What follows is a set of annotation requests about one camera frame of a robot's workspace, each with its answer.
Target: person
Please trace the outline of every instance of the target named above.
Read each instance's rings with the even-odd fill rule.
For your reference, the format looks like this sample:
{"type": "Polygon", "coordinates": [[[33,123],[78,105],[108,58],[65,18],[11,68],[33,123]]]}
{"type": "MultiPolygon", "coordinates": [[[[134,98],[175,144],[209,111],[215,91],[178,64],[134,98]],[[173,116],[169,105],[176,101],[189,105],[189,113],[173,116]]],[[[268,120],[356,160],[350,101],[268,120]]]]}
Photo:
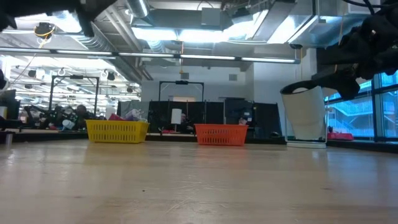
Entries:
{"type": "Polygon", "coordinates": [[[246,125],[247,123],[248,123],[248,121],[246,121],[245,119],[243,119],[243,118],[239,119],[239,125],[246,125]]]}
{"type": "Polygon", "coordinates": [[[79,130],[86,128],[86,119],[89,119],[90,116],[87,113],[87,108],[85,105],[78,105],[76,108],[76,125],[74,129],[79,130]]]}
{"type": "Polygon", "coordinates": [[[194,132],[193,124],[187,118],[187,115],[185,115],[185,113],[181,114],[181,124],[177,125],[177,130],[174,130],[175,129],[174,124],[168,125],[167,128],[165,128],[165,129],[169,130],[169,131],[176,131],[176,132],[179,132],[182,134],[192,134],[194,132]]]}
{"type": "Polygon", "coordinates": [[[193,133],[192,122],[187,118],[185,113],[181,114],[181,124],[179,127],[181,133],[193,133]]]}

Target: glass wall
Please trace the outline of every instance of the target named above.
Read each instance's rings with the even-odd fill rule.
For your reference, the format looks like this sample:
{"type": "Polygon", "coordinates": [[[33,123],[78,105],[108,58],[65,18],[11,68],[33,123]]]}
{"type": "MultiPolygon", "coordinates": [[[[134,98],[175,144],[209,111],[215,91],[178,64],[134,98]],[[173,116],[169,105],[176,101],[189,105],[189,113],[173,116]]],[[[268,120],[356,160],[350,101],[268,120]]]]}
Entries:
{"type": "Polygon", "coordinates": [[[329,104],[329,126],[334,132],[373,137],[373,110],[370,96],[329,104]]]}
{"type": "Polygon", "coordinates": [[[386,137],[398,137],[398,94],[390,91],[382,94],[383,130],[386,137]]]}
{"type": "Polygon", "coordinates": [[[338,93],[325,98],[328,125],[355,138],[398,141],[398,71],[375,75],[360,87],[353,100],[345,101],[338,93]]]}

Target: metal frame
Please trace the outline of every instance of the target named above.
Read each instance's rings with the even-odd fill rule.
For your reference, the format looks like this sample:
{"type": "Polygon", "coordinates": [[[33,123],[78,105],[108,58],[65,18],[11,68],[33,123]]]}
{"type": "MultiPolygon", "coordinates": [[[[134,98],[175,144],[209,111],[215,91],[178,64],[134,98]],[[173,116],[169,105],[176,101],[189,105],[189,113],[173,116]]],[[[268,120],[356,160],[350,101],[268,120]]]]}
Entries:
{"type": "MultiPolygon", "coordinates": [[[[52,79],[51,79],[51,90],[50,90],[50,101],[49,101],[49,110],[51,110],[52,107],[52,97],[53,97],[53,93],[54,93],[54,87],[57,86],[55,84],[55,79],[56,78],[72,78],[72,77],[76,77],[73,75],[53,75],[52,79]]],[[[94,116],[96,115],[97,112],[97,101],[98,101],[98,89],[100,87],[100,78],[99,77],[82,77],[82,78],[94,78],[97,80],[97,84],[95,86],[95,102],[94,102],[94,116]]]]}
{"type": "MultiPolygon", "coordinates": [[[[398,84],[394,84],[391,86],[381,86],[381,76],[377,74],[371,80],[372,87],[370,91],[370,95],[368,91],[364,91],[358,93],[354,100],[364,98],[370,96],[372,99],[372,112],[373,112],[373,129],[374,129],[374,136],[355,136],[354,139],[356,140],[373,140],[374,142],[388,142],[388,141],[398,141],[398,137],[386,137],[384,133],[383,127],[383,120],[382,120],[382,94],[388,93],[390,91],[397,91],[398,84]]],[[[342,98],[337,98],[329,101],[330,104],[340,103],[349,100],[343,100],[342,98]]]]}
{"type": "Polygon", "coordinates": [[[193,59],[193,60],[220,60],[232,62],[261,62],[261,63],[287,63],[299,64],[301,60],[296,58],[264,58],[264,57],[241,57],[241,56],[222,56],[222,55],[192,55],[192,54],[154,54],[144,52],[108,52],[108,51],[93,51],[93,50],[57,50],[57,49],[29,49],[29,48],[15,48],[15,47],[0,47],[0,52],[14,53],[23,56],[30,56],[36,54],[38,57],[96,57],[102,59],[116,59],[118,57],[145,57],[145,58],[176,58],[176,59],[193,59]]]}
{"type": "MultiPolygon", "coordinates": [[[[159,82],[159,99],[158,99],[159,101],[160,101],[160,95],[162,93],[161,88],[162,88],[162,84],[163,83],[174,83],[176,85],[184,85],[184,84],[178,84],[178,81],[174,81],[174,82],[172,82],[172,81],[160,81],[159,82]]],[[[201,101],[204,102],[204,100],[205,100],[205,83],[203,83],[203,82],[186,82],[186,83],[187,83],[187,85],[189,85],[189,84],[200,84],[201,85],[201,101]]]]}

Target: ceiling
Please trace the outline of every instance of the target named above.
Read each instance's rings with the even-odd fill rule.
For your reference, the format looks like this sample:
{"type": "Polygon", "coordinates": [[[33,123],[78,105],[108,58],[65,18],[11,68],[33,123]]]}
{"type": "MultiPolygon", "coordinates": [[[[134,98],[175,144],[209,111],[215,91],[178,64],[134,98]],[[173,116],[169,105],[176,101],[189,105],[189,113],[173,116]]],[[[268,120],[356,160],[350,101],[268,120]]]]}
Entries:
{"type": "MultiPolygon", "coordinates": [[[[18,30],[7,29],[0,34],[0,47],[39,48],[43,40],[34,34],[34,27],[40,22],[49,22],[55,24],[57,28],[50,41],[42,46],[44,49],[300,59],[300,54],[291,49],[288,43],[303,44],[305,47],[324,47],[336,41],[341,24],[341,2],[148,0],[149,15],[140,19],[132,16],[126,0],[119,0],[93,21],[93,30],[96,35],[92,39],[84,37],[81,32],[71,34],[72,31],[68,31],[77,23],[72,15],[66,14],[66,16],[72,16],[72,19],[65,23],[57,14],[52,17],[41,14],[18,18],[18,30]],[[238,14],[238,9],[243,8],[247,11],[238,14]],[[214,22],[214,20],[217,21],[217,17],[216,19],[212,17],[215,12],[219,15],[219,23],[214,22]],[[199,27],[206,32],[191,35],[190,38],[194,38],[195,41],[187,40],[183,33],[192,27],[196,29],[199,27]],[[169,34],[171,32],[175,35],[175,39],[167,38],[166,35],[159,36],[158,33],[144,33],[145,35],[138,33],[138,30],[158,32],[159,29],[166,30],[169,34]],[[222,35],[223,38],[227,36],[227,39],[207,41],[213,34],[222,35]]],[[[366,12],[358,12],[358,9],[349,6],[348,16],[343,21],[344,32],[361,22],[366,15],[366,12]]],[[[23,99],[37,96],[40,92],[48,93],[51,82],[49,77],[63,70],[65,76],[77,74],[99,77],[102,86],[99,89],[101,105],[112,103],[110,95],[118,95],[127,100],[139,99],[141,92],[139,84],[143,80],[153,80],[150,71],[153,71],[155,67],[177,68],[181,65],[207,68],[228,67],[240,68],[240,71],[244,72],[251,64],[251,62],[203,59],[34,55],[27,52],[7,54],[3,56],[4,58],[8,61],[13,88],[23,93],[21,95],[23,99]],[[27,75],[29,70],[40,70],[40,74],[46,75],[31,78],[27,75]],[[115,73],[115,81],[106,79],[108,72],[115,73]],[[33,88],[26,91],[26,84],[33,84],[33,88]],[[127,86],[134,86],[134,92],[126,93],[127,86]]],[[[74,93],[78,98],[95,92],[95,85],[89,80],[67,81],[65,79],[54,90],[59,95],[74,93]],[[67,88],[68,85],[80,85],[80,87],[84,85],[85,87],[79,88],[78,91],[71,91],[67,88]]],[[[67,102],[72,103],[73,100],[73,98],[67,99],[67,102]]]]}

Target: ductwork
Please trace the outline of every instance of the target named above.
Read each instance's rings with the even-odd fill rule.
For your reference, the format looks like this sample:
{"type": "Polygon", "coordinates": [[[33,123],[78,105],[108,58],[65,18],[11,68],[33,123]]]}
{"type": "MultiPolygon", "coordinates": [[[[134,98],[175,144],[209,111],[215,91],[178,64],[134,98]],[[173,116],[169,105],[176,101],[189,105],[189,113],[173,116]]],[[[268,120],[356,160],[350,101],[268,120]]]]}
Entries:
{"type": "Polygon", "coordinates": [[[148,43],[149,48],[155,53],[165,53],[166,52],[164,43],[161,40],[148,40],[147,43],[148,43]]]}
{"type": "MultiPolygon", "coordinates": [[[[225,30],[233,25],[231,17],[226,11],[219,12],[220,22],[217,24],[202,25],[206,20],[203,18],[212,18],[206,16],[202,11],[193,10],[170,10],[170,9],[156,9],[150,12],[150,18],[156,28],[165,29],[210,29],[210,30],[225,30]]],[[[148,28],[148,23],[145,20],[137,19],[134,21],[133,27],[148,28]]]]}
{"type": "MultiPolygon", "coordinates": [[[[66,19],[70,19],[69,12],[60,11],[53,13],[57,19],[54,23],[62,30],[68,30],[68,23],[65,22],[66,19]]],[[[94,37],[73,37],[76,41],[84,45],[88,50],[96,51],[110,51],[115,52],[117,49],[110,43],[110,41],[104,36],[104,34],[94,25],[93,31],[94,37]]],[[[120,69],[122,75],[131,82],[140,83],[142,76],[138,68],[130,65],[126,59],[117,57],[114,60],[106,60],[108,63],[113,64],[116,68],[120,69]]]]}
{"type": "Polygon", "coordinates": [[[144,18],[149,14],[149,5],[146,0],[126,0],[126,5],[136,18],[144,18]]]}

